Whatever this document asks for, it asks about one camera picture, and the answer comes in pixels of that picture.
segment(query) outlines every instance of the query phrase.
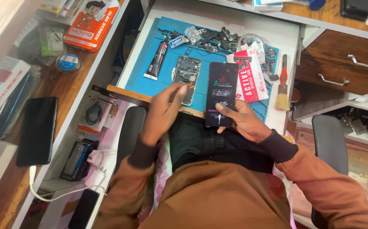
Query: brush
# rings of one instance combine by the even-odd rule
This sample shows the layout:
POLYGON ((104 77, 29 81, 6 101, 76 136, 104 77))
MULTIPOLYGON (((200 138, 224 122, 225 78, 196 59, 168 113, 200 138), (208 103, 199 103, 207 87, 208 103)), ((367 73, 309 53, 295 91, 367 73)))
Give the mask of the brush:
POLYGON ((291 104, 288 101, 287 96, 287 54, 283 55, 283 67, 282 67, 282 74, 280 76, 280 85, 279 85, 279 93, 277 95, 276 104, 274 105, 274 108, 276 110, 282 110, 282 111, 289 111, 291 104))

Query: orange moviq box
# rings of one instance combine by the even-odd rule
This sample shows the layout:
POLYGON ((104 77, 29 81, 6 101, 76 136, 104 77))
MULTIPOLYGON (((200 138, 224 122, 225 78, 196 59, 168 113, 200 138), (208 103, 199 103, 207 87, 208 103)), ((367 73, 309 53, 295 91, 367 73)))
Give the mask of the orange moviq box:
POLYGON ((67 44, 96 52, 100 49, 120 8, 117 0, 85 0, 64 35, 67 44))

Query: wooden brush handle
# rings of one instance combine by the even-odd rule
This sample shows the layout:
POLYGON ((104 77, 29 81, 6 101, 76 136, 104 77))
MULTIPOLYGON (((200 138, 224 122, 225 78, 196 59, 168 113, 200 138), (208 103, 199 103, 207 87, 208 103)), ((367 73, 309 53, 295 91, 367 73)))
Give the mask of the wooden brush handle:
POLYGON ((287 54, 283 55, 283 67, 282 67, 282 74, 280 75, 280 84, 284 85, 287 82, 287 54))

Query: smartphone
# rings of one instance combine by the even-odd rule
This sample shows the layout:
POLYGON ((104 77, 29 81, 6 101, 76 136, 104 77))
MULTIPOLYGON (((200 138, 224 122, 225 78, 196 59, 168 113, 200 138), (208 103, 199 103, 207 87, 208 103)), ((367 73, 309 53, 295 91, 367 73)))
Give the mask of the smartphone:
POLYGON ((92 191, 90 189, 83 191, 74 214, 72 215, 71 221, 68 224, 69 229, 86 228, 98 198, 99 193, 96 191, 92 191))
POLYGON ((56 97, 29 99, 26 102, 17 166, 50 163, 57 103, 56 97))
POLYGON ((184 97, 182 105, 191 106, 197 86, 199 70, 201 68, 201 60, 180 56, 178 57, 177 66, 175 68, 173 83, 189 84, 190 89, 184 97))
POLYGON ((233 119, 219 113, 215 104, 220 103, 232 110, 235 109, 238 69, 238 64, 211 62, 208 77, 206 126, 232 126, 233 119))

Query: hand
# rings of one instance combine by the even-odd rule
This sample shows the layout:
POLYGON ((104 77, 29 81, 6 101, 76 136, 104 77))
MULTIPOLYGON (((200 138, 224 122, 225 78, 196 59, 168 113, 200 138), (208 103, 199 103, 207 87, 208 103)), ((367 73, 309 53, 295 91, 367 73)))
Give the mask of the hand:
POLYGON ((153 96, 140 134, 144 144, 156 145, 161 136, 170 129, 188 89, 186 84, 175 83, 153 96), (169 103, 169 99, 174 94, 172 103, 169 103))
MULTIPOLYGON (((243 100, 237 99, 235 101, 236 111, 220 103, 215 104, 215 107, 224 116, 232 118, 232 127, 249 141, 260 143, 273 132, 243 100)), ((222 133, 225 128, 223 126, 219 127, 218 133, 222 133)))

